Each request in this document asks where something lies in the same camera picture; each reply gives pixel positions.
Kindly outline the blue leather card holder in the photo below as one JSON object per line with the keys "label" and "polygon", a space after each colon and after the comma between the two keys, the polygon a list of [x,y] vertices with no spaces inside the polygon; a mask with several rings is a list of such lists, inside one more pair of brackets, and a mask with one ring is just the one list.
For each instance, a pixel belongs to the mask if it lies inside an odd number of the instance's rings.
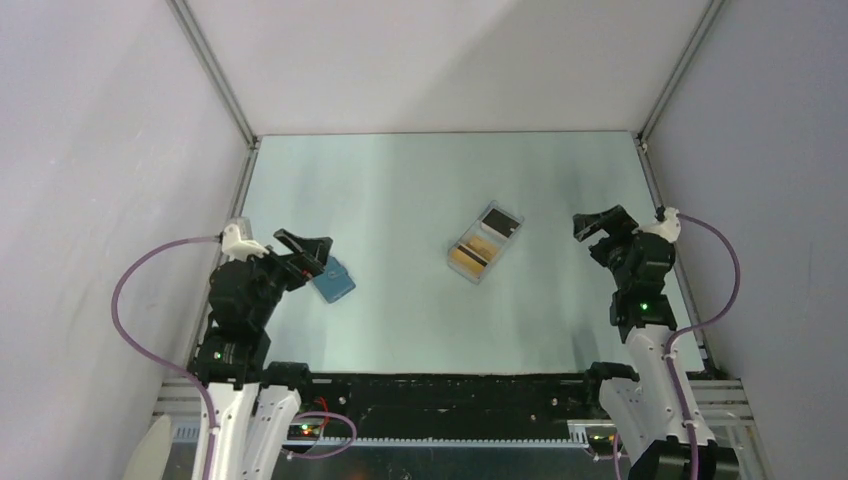
{"label": "blue leather card holder", "polygon": [[337,302],[356,288],[346,267],[334,256],[328,258],[324,271],[313,278],[312,285],[327,304]]}

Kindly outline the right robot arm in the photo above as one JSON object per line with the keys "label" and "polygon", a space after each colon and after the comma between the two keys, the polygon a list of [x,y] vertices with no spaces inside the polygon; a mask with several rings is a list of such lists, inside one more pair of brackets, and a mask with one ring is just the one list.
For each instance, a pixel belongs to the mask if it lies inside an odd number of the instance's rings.
{"label": "right robot arm", "polygon": [[739,460],[719,445],[678,363],[679,328],[666,278],[676,263],[682,227],[679,211],[661,207],[652,224],[638,224],[620,205],[573,216],[573,236],[590,246],[593,260],[613,276],[610,323],[629,352],[629,365],[595,362],[581,392],[585,411],[610,417],[616,428],[612,459],[625,453],[631,479],[736,479]]}

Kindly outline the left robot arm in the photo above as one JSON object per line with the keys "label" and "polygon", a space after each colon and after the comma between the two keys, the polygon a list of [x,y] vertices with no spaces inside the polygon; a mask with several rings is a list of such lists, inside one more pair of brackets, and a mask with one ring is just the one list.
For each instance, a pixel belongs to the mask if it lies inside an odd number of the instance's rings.
{"label": "left robot arm", "polygon": [[219,236],[227,259],[210,276],[208,329],[191,363],[207,422],[196,479],[271,478],[291,421],[316,403],[306,365],[267,363],[266,327],[285,293],[324,273],[333,241],[285,229],[274,237],[288,253],[261,245],[237,221]]}

